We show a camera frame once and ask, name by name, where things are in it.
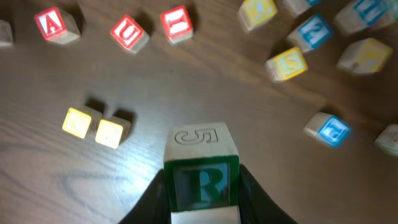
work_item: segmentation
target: block face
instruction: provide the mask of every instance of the block face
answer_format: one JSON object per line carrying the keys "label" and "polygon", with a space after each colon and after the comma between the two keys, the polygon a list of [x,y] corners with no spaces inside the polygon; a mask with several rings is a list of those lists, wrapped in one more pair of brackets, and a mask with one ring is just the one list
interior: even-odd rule
{"label": "block face", "polygon": [[359,0],[353,9],[368,26],[375,24],[387,12],[386,3],[378,0]]}
{"label": "block face", "polygon": [[386,153],[398,156],[398,125],[390,124],[377,137],[376,144]]}
{"label": "block face", "polygon": [[275,57],[280,80],[288,80],[308,69],[298,47],[294,47]]}
{"label": "block face", "polygon": [[117,149],[120,143],[127,137],[130,122],[115,117],[109,120],[102,119],[99,122],[95,141],[105,146]]}
{"label": "block face", "polygon": [[164,170],[173,212],[238,202],[239,155],[224,123],[170,130]]}
{"label": "block face", "polygon": [[160,15],[166,36],[171,40],[193,32],[185,6],[179,6]]}
{"label": "block face", "polygon": [[267,22],[278,12],[273,0],[245,0],[242,7],[254,27]]}
{"label": "block face", "polygon": [[11,46],[13,43],[10,23],[0,21],[0,47]]}
{"label": "block face", "polygon": [[69,108],[62,129],[74,136],[84,139],[90,128],[90,124],[90,115],[76,110],[75,108]]}
{"label": "block face", "polygon": [[35,16],[36,23],[46,40],[60,35],[67,31],[67,27],[63,22],[60,11],[56,7],[47,9]]}
{"label": "block face", "polygon": [[331,27],[319,15],[315,15],[307,20],[297,31],[302,39],[313,49],[318,48],[333,34]]}
{"label": "block face", "polygon": [[123,18],[111,30],[111,35],[126,50],[130,50],[144,35],[145,31],[129,15]]}
{"label": "block face", "polygon": [[318,131],[318,136],[332,147],[339,146],[347,137],[350,128],[337,117],[331,116]]}

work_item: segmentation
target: yellow block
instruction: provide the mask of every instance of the yellow block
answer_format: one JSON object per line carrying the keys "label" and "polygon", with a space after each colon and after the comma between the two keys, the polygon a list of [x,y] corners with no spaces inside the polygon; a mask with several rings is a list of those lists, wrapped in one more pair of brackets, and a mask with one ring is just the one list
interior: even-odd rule
{"label": "yellow block", "polygon": [[307,63],[298,47],[294,47],[275,57],[280,80],[288,80],[308,70]]}
{"label": "yellow block", "polygon": [[74,108],[69,108],[67,117],[63,122],[62,129],[72,135],[84,139],[88,128],[90,127],[91,116],[78,111]]}
{"label": "yellow block", "polygon": [[243,7],[253,26],[261,25],[278,13],[273,0],[245,0]]}
{"label": "yellow block", "polygon": [[392,53],[392,49],[382,42],[369,38],[358,54],[358,63],[365,71],[379,72]]}
{"label": "yellow block", "polygon": [[95,141],[117,149],[123,134],[123,126],[105,119],[101,119],[95,136]]}

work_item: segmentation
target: wooden block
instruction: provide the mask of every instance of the wooden block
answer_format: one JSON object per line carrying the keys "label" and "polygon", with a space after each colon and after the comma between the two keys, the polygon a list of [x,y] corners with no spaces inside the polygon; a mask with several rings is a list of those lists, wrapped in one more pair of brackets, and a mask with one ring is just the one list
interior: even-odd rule
{"label": "wooden block", "polygon": [[172,212],[172,224],[240,224],[238,206]]}
{"label": "wooden block", "polygon": [[172,212],[238,204],[239,154],[225,123],[170,130],[164,172]]}
{"label": "wooden block", "polygon": [[335,24],[343,35],[350,35],[373,26],[387,13],[384,0],[354,0],[335,17]]}
{"label": "wooden block", "polygon": [[10,47],[13,42],[10,23],[0,21],[0,47]]}
{"label": "wooden block", "polygon": [[319,3],[319,0],[284,0],[284,6],[293,17],[297,17]]}
{"label": "wooden block", "polygon": [[305,53],[317,49],[332,35],[331,27],[317,14],[293,30],[287,40]]}
{"label": "wooden block", "polygon": [[238,12],[238,19],[245,31],[254,30],[278,13],[273,0],[245,0]]}
{"label": "wooden block", "polygon": [[62,129],[84,139],[87,134],[94,135],[102,113],[87,106],[81,109],[69,108]]}
{"label": "wooden block", "polygon": [[99,122],[95,141],[105,146],[117,149],[125,141],[130,132],[131,123],[121,118],[111,117]]}
{"label": "wooden block", "polygon": [[111,30],[112,37],[128,52],[136,54],[145,46],[149,35],[129,15],[123,18]]}
{"label": "wooden block", "polygon": [[338,67],[354,75],[379,72],[392,53],[392,49],[380,41],[368,38],[348,46]]}
{"label": "wooden block", "polygon": [[293,78],[308,70],[307,64],[298,47],[294,47],[266,62],[266,69],[273,82]]}
{"label": "wooden block", "polygon": [[387,12],[372,26],[373,29],[395,24],[398,21],[398,0],[385,0]]}
{"label": "wooden block", "polygon": [[390,124],[376,139],[376,145],[393,156],[398,156],[398,124]]}
{"label": "wooden block", "polygon": [[179,6],[160,15],[166,36],[171,44],[193,37],[193,27],[185,6]]}
{"label": "wooden block", "polygon": [[45,40],[67,44],[80,38],[80,31],[71,15],[52,7],[35,16],[36,23]]}
{"label": "wooden block", "polygon": [[338,147],[350,131],[347,124],[326,113],[317,113],[304,128],[305,133],[331,147]]}

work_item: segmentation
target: green block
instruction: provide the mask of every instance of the green block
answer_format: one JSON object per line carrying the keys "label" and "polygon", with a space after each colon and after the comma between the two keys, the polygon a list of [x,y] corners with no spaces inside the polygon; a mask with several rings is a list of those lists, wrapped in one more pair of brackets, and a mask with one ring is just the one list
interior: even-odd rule
{"label": "green block", "polygon": [[224,123],[171,130],[164,171],[172,212],[238,204],[239,155]]}

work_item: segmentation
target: wooden table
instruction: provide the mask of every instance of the wooden table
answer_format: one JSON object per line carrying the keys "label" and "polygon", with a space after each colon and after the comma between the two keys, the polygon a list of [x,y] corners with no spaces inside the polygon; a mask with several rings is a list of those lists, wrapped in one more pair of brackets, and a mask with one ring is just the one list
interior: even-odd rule
{"label": "wooden table", "polygon": [[[397,26],[342,38],[306,54],[310,71],[273,84],[264,62],[314,12],[331,23],[346,1],[324,0],[294,20],[282,9],[245,34],[241,0],[2,0],[15,46],[0,50],[0,223],[117,223],[162,167],[167,132],[224,121],[241,162],[299,223],[396,223],[398,159],[374,139],[398,112],[394,54],[383,72],[352,77],[335,68],[346,46],[371,36],[398,50]],[[171,46],[160,13],[188,6],[193,40]],[[34,15],[58,6],[81,39],[48,44]],[[151,35],[136,56],[109,31],[124,15]],[[67,109],[84,104],[130,117],[134,129],[114,150],[62,131]],[[317,112],[335,111],[353,127],[330,149],[304,135]]]}

